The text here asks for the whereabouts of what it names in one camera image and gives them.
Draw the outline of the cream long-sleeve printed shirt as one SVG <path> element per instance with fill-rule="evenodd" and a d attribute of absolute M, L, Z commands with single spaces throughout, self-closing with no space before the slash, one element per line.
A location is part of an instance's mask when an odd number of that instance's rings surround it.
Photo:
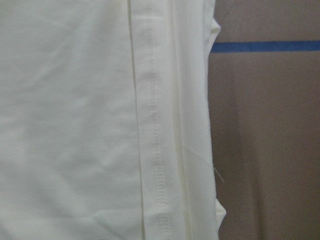
<path fill-rule="evenodd" d="M 1 1 L 1 239 L 218 239 L 214 9 Z"/>

